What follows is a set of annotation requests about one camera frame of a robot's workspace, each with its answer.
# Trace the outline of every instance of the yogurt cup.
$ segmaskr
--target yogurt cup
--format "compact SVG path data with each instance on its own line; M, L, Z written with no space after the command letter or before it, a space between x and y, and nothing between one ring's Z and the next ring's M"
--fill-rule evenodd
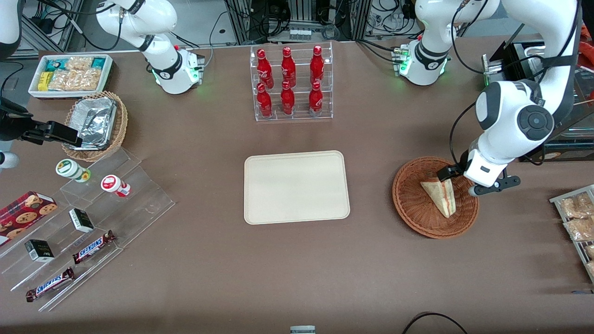
M87 182L91 178L91 171L81 167L72 159L64 159L56 165L56 173L61 177L73 179L77 182Z
M101 181L101 189L108 193L115 193L120 197L126 197L130 195L130 185L122 181L115 175L108 175Z

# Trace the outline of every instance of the clear acrylic shelf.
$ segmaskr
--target clear acrylic shelf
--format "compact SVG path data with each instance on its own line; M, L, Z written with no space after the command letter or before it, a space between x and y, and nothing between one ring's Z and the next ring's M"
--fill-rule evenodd
M309 114L309 92L311 91L311 82L309 80L309 62L313 56L315 45L322 47L322 58L324 58L324 78L321 82L321 91L324 94L322 102L321 115L312 117ZM283 75L280 65L283 61L283 48L286 45L257 45L252 46L250 51L250 72L252 81L252 95L254 96L254 115L256 121L290 121L294 119L325 119L334 117L333 100L333 54L331 43L296 43L291 44L291 54L295 60L297 70L297 85L293 88L295 93L295 112L292 116L287 116L282 111L280 93L282 92ZM274 87L268 90L272 99L272 117L263 118L258 108L256 85L260 82L258 77L258 58L256 51L264 49L266 58L272 66L272 78Z
M150 179L139 165L140 160L124 149L101 158L89 169L91 179L85 183L70 181L53 195L59 209L45 220L33 225L1 249L0 270L11 291L22 294L49 281L72 267L76 279L45 293L33 302L39 311L49 311L91 278L105 264L147 229L175 203L163 189ZM118 197L103 191L104 176L115 174L130 184L131 193ZM95 229L85 234L74 228L68 212L76 207L89 214ZM79 264L72 255L112 230L116 240ZM47 263L32 261L24 243L29 239L48 242L55 259Z

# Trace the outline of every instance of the white tray of snacks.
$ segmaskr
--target white tray of snacks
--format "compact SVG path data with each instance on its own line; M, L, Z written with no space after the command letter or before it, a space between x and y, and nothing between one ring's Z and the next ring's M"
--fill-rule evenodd
M43 56L29 94L38 99L67 99L102 92L112 63L110 56L101 53Z

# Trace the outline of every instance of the packaged bread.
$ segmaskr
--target packaged bread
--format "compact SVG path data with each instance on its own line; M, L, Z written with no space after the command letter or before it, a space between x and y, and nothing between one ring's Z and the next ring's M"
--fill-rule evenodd
M80 90L96 90L101 77L101 69L91 67L85 71L80 82Z
M93 57L70 57L66 62L66 69L86 71L91 68L92 64Z
M83 70L70 70L68 71L68 79L66 80L65 90L73 92L81 90L81 82L83 80L85 71Z
M594 245L585 246L584 249L586 250L586 254L590 259L594 260Z
M586 263L586 269L590 272L590 275L594 276L594 261Z
M573 219L563 225L573 241L594 240L594 221L592 221L592 217Z
M559 206L567 218L585 218L594 215L594 204L586 192L562 199Z
M48 84L48 90L66 90L66 81L68 81L68 73L66 70L55 70L53 72L52 80Z
M449 218L456 212L456 199L451 180L440 182L439 179L431 179L421 182L421 187L427 192L435 206L444 217Z

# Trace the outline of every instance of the beige tray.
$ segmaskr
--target beige tray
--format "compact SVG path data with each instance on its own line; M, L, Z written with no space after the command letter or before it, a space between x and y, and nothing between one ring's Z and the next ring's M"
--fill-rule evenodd
M248 224L344 219L349 213L342 153L251 156L245 161L244 218Z

